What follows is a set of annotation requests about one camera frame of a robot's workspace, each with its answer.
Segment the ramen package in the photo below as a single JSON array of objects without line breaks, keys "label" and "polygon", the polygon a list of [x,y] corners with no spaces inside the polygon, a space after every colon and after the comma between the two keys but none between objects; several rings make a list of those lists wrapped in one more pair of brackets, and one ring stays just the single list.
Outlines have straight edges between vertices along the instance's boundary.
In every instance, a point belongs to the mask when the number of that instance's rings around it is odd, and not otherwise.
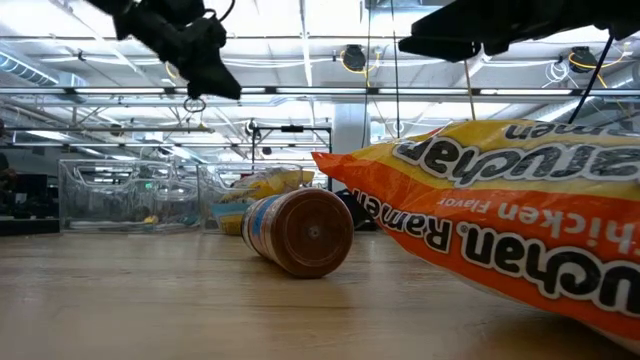
[{"label": "ramen package", "polygon": [[410,253],[640,353],[640,137],[470,121],[315,153]]}]

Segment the maruchan logo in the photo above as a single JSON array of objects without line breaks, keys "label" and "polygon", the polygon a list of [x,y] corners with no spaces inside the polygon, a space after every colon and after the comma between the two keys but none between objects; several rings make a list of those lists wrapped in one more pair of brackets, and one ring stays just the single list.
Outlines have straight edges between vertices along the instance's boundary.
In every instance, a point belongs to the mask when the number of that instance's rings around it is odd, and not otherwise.
[{"label": "maruchan logo", "polygon": [[454,139],[435,136],[420,143],[398,144],[393,156],[437,178],[448,179],[457,188],[494,179],[631,181],[640,177],[639,146],[549,143],[531,150],[481,152],[476,146],[463,147]]},{"label": "maruchan logo", "polygon": [[537,285],[549,299],[567,297],[591,301],[605,311],[640,317],[640,267],[629,261],[601,262],[591,252],[573,246],[551,250],[538,239],[459,222],[464,259]]},{"label": "maruchan logo", "polygon": [[[624,260],[603,262],[580,247],[549,249],[539,239],[394,209],[359,189],[352,193],[384,228],[424,242],[431,251],[445,255],[459,251],[469,264],[522,279],[535,285],[538,293],[548,299],[589,301],[607,312],[640,317],[638,264]],[[459,241],[454,241],[454,233]]]}]

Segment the jar lid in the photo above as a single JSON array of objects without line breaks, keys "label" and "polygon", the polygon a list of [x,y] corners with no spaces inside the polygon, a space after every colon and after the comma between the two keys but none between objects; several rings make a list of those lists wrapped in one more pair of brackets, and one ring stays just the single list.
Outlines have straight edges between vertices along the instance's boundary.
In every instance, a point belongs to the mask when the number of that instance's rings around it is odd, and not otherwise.
[{"label": "jar lid", "polygon": [[271,246],[280,266],[301,278],[320,278],[347,257],[353,221],[336,195],[301,189],[282,199],[272,217]]}]

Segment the pipe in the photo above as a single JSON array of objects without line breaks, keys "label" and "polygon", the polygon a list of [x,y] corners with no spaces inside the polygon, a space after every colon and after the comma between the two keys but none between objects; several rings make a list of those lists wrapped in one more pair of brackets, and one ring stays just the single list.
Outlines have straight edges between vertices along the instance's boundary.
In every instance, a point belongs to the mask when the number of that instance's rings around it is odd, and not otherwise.
[{"label": "pipe", "polygon": [[[84,148],[240,148],[251,149],[251,144],[238,143],[122,143],[122,144],[106,144],[106,143],[73,143],[73,142],[18,142],[9,143],[16,147],[84,147]],[[255,148],[298,148],[298,149],[316,149],[326,148],[322,143],[269,143],[255,145]]]},{"label": "pipe", "polygon": [[134,132],[171,132],[171,133],[202,133],[202,132],[213,132],[211,129],[203,129],[203,128],[168,128],[168,127],[149,127],[149,128],[105,128],[105,127],[84,127],[84,128],[40,128],[40,127],[7,127],[5,128],[7,131],[18,131],[18,132],[26,132],[26,131],[58,131],[58,132],[125,132],[125,133],[134,133]]}]

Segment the table surface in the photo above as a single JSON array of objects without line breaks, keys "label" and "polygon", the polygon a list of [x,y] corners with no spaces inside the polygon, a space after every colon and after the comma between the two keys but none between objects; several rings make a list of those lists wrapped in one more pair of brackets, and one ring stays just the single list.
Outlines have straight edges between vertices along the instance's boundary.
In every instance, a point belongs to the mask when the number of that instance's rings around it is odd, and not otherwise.
[{"label": "table surface", "polygon": [[358,235],[296,280],[239,238],[0,238],[0,352],[14,359],[635,359],[582,324],[477,291]]}]

